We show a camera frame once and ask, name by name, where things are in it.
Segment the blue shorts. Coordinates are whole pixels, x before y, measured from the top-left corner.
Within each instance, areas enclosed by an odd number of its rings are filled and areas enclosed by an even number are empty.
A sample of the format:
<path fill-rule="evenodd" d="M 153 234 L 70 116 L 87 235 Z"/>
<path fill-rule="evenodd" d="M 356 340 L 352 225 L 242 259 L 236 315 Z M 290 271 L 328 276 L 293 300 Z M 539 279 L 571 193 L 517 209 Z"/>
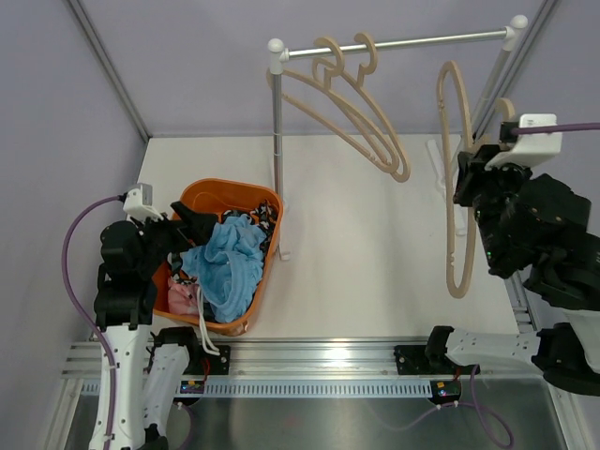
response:
<path fill-rule="evenodd" d="M 182 270 L 199 282 L 216 322 L 232 323 L 247 312 L 263 277 L 265 239 L 249 215 L 226 217 L 207 244 L 182 254 Z"/>

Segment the orange camouflage shorts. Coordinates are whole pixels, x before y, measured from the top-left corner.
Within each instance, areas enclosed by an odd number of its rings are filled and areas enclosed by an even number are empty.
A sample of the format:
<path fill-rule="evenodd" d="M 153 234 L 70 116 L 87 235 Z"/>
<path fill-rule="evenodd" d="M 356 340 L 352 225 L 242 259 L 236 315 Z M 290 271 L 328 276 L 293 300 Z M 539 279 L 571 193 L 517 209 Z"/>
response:
<path fill-rule="evenodd" d="M 275 229 L 278 220 L 278 210 L 276 207 L 271 204 L 269 201 L 264 200 L 260 202 L 254 209 L 250 211 L 244 210 L 226 210 L 221 215 L 218 216 L 218 223 L 224 222 L 227 217 L 238 217 L 243 214 L 247 214 L 251 217 L 252 222 L 258 225 L 266 234 L 266 239 L 261 244 L 261 250 L 263 253 L 263 272 L 264 267 L 266 265 L 266 259 L 268 255 L 269 248 L 271 247 L 271 243 L 275 234 Z M 173 256 L 171 261 L 170 275 L 172 278 L 176 280 L 192 280 L 196 278 L 189 277 L 186 275 L 183 270 L 183 260 L 182 254 L 178 256 Z"/>

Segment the pink shark print shorts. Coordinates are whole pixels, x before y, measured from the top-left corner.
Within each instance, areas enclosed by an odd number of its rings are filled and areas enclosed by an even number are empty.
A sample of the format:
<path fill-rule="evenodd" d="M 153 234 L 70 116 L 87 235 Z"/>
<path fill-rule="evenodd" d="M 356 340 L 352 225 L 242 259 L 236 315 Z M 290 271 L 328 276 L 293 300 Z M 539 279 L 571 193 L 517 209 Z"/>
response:
<path fill-rule="evenodd" d="M 188 280 L 168 280 L 167 302 L 171 314 L 199 317 L 199 285 Z"/>

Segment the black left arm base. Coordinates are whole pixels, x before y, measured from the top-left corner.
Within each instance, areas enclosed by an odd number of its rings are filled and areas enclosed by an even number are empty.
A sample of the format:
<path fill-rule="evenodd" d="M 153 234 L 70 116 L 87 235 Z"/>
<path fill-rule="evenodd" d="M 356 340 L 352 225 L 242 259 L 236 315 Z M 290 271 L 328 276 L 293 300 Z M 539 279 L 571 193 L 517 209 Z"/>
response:
<path fill-rule="evenodd" d="M 202 348 L 193 350 L 189 354 L 189 363 L 184 370 L 185 375 L 211 376 L 228 375 L 230 373 L 231 347 L 218 345 L 218 355 L 205 352 Z"/>

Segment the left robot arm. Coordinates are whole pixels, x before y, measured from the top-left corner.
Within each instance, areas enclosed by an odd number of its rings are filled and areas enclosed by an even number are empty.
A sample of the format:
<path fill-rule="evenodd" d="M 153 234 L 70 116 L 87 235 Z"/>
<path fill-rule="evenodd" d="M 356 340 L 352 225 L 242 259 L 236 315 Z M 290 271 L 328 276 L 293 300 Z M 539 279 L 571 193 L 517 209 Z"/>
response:
<path fill-rule="evenodd" d="M 150 208 L 100 235 L 95 326 L 102 375 L 92 449 L 166 449 L 166 425 L 184 374 L 207 370 L 212 343 L 190 326 L 151 331 L 158 298 L 154 276 L 168 257 L 209 242 L 218 216 L 174 202 L 175 220 Z"/>

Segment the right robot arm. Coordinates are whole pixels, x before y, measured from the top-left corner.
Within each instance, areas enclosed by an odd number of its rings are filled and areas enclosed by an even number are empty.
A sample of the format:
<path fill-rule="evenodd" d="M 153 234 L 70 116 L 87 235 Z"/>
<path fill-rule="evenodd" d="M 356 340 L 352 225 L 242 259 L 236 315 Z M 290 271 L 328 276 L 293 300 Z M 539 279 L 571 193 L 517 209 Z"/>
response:
<path fill-rule="evenodd" d="M 584 396 L 599 394 L 599 238 L 588 232 L 588 199 L 544 173 L 513 162 L 488 169 L 502 152 L 484 144 L 457 157 L 452 204 L 472 209 L 492 276 L 530 270 L 525 289 L 566 320 L 519 335 L 475 334 L 437 325 L 425 361 L 445 372 L 485 365 L 530 369 L 549 384 Z"/>

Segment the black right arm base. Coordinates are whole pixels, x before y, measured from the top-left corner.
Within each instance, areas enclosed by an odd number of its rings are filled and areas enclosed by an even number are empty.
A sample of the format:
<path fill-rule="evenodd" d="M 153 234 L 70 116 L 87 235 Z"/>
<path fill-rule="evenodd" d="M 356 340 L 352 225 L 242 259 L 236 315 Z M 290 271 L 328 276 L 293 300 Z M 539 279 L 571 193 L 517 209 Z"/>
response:
<path fill-rule="evenodd" d="M 394 348 L 397 374 L 416 375 L 456 375 L 470 374 L 473 365 L 459 366 L 446 356 L 430 359 L 426 356 L 425 344 L 397 345 Z"/>

